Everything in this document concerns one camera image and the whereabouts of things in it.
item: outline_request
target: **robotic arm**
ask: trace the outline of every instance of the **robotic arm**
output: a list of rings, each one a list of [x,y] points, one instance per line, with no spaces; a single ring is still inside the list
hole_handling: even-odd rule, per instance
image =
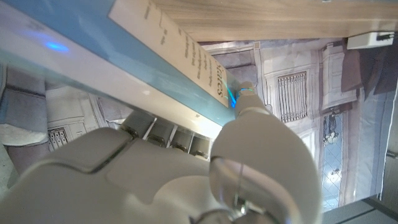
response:
[[[320,183],[304,143],[243,83],[210,163],[141,139],[133,114],[31,167],[0,223],[319,223]]]

